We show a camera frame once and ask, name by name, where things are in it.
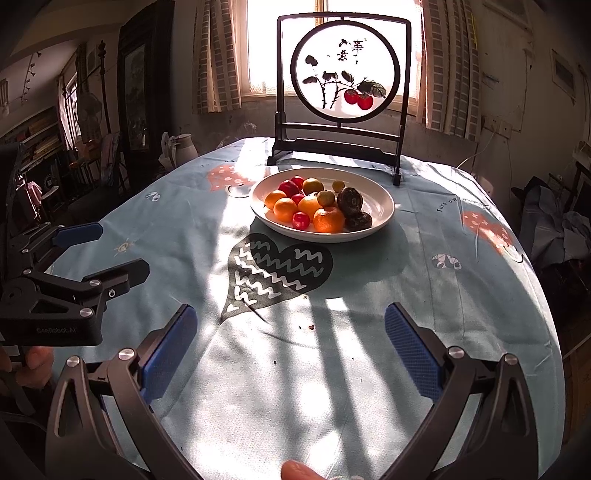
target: red fruit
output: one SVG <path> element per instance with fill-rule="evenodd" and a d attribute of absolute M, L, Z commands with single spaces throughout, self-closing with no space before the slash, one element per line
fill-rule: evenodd
<path fill-rule="evenodd" d="M 300 200 L 304 198 L 304 195 L 302 195 L 301 193 L 296 193 L 291 199 L 295 202 L 295 204 L 297 205 Z"/>
<path fill-rule="evenodd" d="M 291 219 L 291 225 L 296 230 L 306 230 L 310 226 L 310 217 L 304 212 L 296 212 Z"/>
<path fill-rule="evenodd" d="M 298 175 L 296 175 L 295 177 L 293 177 L 291 179 L 291 181 L 293 183 L 295 183 L 297 185 L 297 187 L 301 190 L 301 186 L 304 184 L 304 179 L 302 177 L 299 177 Z"/>
<path fill-rule="evenodd" d="M 282 181 L 279 185 L 279 190 L 287 195 L 288 198 L 292 198 L 295 194 L 300 192 L 300 189 L 291 180 Z"/>
<path fill-rule="evenodd" d="M 354 105 L 357 103 L 357 99 L 359 98 L 359 93 L 354 88 L 350 88 L 349 90 L 345 90 L 345 102 L 350 105 Z"/>
<path fill-rule="evenodd" d="M 357 98 L 357 105 L 359 106 L 359 108 L 361 108 L 361 110 L 369 110 L 373 104 L 374 97 L 367 93 L 362 93 L 361 95 L 359 95 L 359 98 Z"/>

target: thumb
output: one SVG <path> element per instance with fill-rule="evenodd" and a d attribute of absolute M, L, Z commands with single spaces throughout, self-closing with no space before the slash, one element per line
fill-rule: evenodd
<path fill-rule="evenodd" d="M 2 345 L 0 345 L 0 370 L 5 372 L 12 371 L 12 361 Z"/>
<path fill-rule="evenodd" d="M 324 480 L 324 478 L 303 463 L 288 460 L 281 467 L 281 480 Z"/>

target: yellow fruit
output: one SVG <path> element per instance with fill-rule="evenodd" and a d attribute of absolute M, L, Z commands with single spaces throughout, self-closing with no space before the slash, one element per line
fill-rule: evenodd
<path fill-rule="evenodd" d="M 322 205 L 318 203 L 318 197 L 314 194 L 307 195 L 300 200 L 297 204 L 298 210 L 304 212 L 310 217 L 310 222 L 314 218 L 316 210 L 322 208 Z"/>
<path fill-rule="evenodd" d="M 332 207 L 335 204 L 335 194 L 328 190 L 322 190 L 318 194 L 318 203 L 323 207 Z"/>
<path fill-rule="evenodd" d="M 285 192 L 282 192 L 281 190 L 274 190 L 265 197 L 265 207 L 267 207 L 269 210 L 273 210 L 277 200 L 284 199 L 285 197 L 287 197 Z"/>
<path fill-rule="evenodd" d="M 306 195 L 314 192 L 322 192 L 324 190 L 324 185 L 320 180 L 316 179 L 307 179 L 304 180 L 304 184 L 301 186 L 301 189 L 304 190 Z"/>
<path fill-rule="evenodd" d="M 339 193 L 341 190 L 345 188 L 345 182 L 343 180 L 335 180 L 333 182 L 333 190 L 336 193 Z"/>
<path fill-rule="evenodd" d="M 296 203 L 288 198 L 277 200 L 275 202 L 275 206 L 273 207 L 273 213 L 280 222 L 291 223 L 291 219 L 296 212 Z"/>
<path fill-rule="evenodd" d="M 345 216 L 337 207 L 326 207 L 314 214 L 314 228 L 318 233 L 341 233 Z"/>

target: blue gripper pad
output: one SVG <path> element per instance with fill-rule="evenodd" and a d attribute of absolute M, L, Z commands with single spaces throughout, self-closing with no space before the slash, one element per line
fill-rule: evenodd
<path fill-rule="evenodd" d="M 164 396 L 178 365 L 197 334 L 198 323 L 194 308 L 187 306 L 144 365 L 139 393 L 147 405 Z"/>
<path fill-rule="evenodd" d="M 98 240 L 102 234 L 103 227 L 100 223 L 87 223 L 85 225 L 60 228 L 53 238 L 53 244 L 58 247 L 68 248 L 72 245 Z"/>
<path fill-rule="evenodd" d="M 443 391 L 439 381 L 439 364 L 395 304 L 388 306 L 384 320 L 386 334 L 402 359 L 418 392 L 423 397 L 437 402 Z"/>

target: table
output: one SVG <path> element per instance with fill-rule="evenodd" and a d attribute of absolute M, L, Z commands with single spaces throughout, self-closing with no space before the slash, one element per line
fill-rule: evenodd
<path fill-rule="evenodd" d="M 369 480 L 431 407 L 384 332 L 384 310 L 397 300 L 445 345 L 475 358 L 519 356 L 545 470 L 564 426 L 560 348 L 531 264 L 486 193 L 461 170 L 408 157 L 401 187 L 387 167 L 326 155 L 291 154 L 266 167 L 271 146 L 247 138 L 181 166 L 105 217 L 99 241 L 58 259 L 51 272 L 75 280 L 139 257 L 151 273 L 109 302 L 103 344 L 57 350 L 56 373 L 71 354 L 99 361 L 139 345 L 191 304 L 197 338 L 152 407 L 204 478 L 278 478 L 293 458 L 327 478 Z M 390 224 L 355 243 L 296 252 L 297 241 L 255 220 L 249 186 L 273 168 L 318 161 L 387 188 L 397 205 Z M 271 298 L 256 275 L 263 262 L 267 274 L 287 271 L 287 261 L 295 267 Z M 304 294 L 291 289 L 295 280 Z M 477 404 L 470 399 L 439 466 L 455 458 Z M 125 454 L 143 465 L 121 419 L 113 422 Z"/>

